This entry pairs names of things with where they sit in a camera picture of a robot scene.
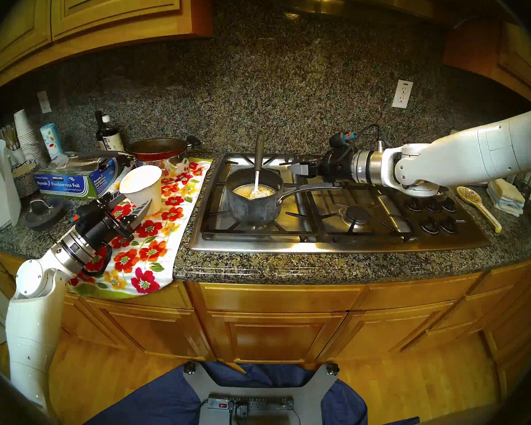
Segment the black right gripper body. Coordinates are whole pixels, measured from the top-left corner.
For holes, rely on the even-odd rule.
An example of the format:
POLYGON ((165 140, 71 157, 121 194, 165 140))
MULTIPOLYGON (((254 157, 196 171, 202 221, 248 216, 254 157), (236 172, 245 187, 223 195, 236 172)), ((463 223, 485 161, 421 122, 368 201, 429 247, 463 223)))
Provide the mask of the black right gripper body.
POLYGON ((320 159, 319 176, 327 182, 352 181, 352 160, 355 146, 331 147, 320 159))

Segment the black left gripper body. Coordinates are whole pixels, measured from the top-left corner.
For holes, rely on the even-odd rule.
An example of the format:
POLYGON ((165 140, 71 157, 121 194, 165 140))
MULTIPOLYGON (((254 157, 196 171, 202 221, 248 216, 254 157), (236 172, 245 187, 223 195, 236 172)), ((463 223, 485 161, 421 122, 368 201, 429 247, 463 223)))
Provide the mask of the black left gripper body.
POLYGON ((128 243, 134 238, 135 215, 130 205, 127 215, 116 216, 115 209, 121 210, 119 205, 112 207, 109 203, 88 203, 77 208, 77 233, 94 250, 108 245, 114 239, 122 239, 128 243))

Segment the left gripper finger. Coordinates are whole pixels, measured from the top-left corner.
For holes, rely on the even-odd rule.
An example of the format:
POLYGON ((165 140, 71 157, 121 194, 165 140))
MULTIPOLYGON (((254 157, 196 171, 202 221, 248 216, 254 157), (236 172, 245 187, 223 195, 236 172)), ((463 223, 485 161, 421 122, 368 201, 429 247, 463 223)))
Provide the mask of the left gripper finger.
POLYGON ((108 191, 100 197, 100 206, 105 211, 113 211, 113 209, 125 199, 126 196, 119 190, 114 190, 112 192, 108 191))
POLYGON ((152 199, 149 199, 141 206, 135 208, 131 214, 128 215, 128 232, 134 233, 141 225, 142 221, 149 214, 149 209, 152 204, 152 199))

